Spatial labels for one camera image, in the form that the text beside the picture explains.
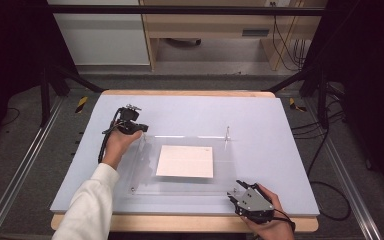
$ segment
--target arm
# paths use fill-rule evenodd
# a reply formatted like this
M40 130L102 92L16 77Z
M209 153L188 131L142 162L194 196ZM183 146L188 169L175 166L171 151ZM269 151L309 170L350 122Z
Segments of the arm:
M105 156L71 200L60 226L52 239L107 239L112 216L112 194L119 179L117 167L130 144L142 131L124 135L118 130L111 133Z
M279 201L279 197L275 193L271 192L270 190L268 190L267 188L263 187L260 184L259 184L259 187L268 197L271 198L274 208L283 212L282 205L280 204L280 201ZM285 218L285 216L283 216L281 213L277 211L274 212L274 216L278 218ZM273 220L265 224L256 224L245 217L241 217L241 219L248 225L248 227L252 231L254 231L263 239L266 239L266 240L294 239L292 228L287 222Z

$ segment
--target human hand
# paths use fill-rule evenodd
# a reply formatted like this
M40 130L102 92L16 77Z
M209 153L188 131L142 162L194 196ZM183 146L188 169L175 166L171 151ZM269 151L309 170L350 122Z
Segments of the human hand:
M258 184L258 186L269 198L271 198L274 208L283 212L282 205L280 204L280 201L279 201L279 197L275 193L263 187L261 184ZM283 216L281 213L277 211L274 212L274 217L285 218L285 216ZM257 224L243 216L241 216L241 219L246 223L246 225L248 225L248 227L252 231L258 234L264 240L294 239L294 234L291 229L291 226L287 222L273 220L268 223Z
M117 129L111 132L105 148L105 156L102 163L110 165L117 170L118 164L121 161L121 156L127 152L130 144L140 138L142 131L137 131L132 135L126 135Z

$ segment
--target white paper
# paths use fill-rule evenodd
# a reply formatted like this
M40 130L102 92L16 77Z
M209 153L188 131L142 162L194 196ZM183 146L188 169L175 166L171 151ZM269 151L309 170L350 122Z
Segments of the white paper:
M163 145L156 175L213 178L213 149Z

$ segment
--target white cabinet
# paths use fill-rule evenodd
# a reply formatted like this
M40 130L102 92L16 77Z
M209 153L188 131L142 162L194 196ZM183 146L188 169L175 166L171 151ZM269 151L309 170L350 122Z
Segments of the white cabinet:
M49 4L138 5L137 0L48 0ZM76 65L149 65L139 14L54 14Z

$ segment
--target white sleeve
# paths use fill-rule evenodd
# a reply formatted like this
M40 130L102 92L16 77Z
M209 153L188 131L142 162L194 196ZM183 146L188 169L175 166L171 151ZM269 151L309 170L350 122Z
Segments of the white sleeve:
M101 163L71 200L52 239L107 239L112 215L112 195L117 171Z

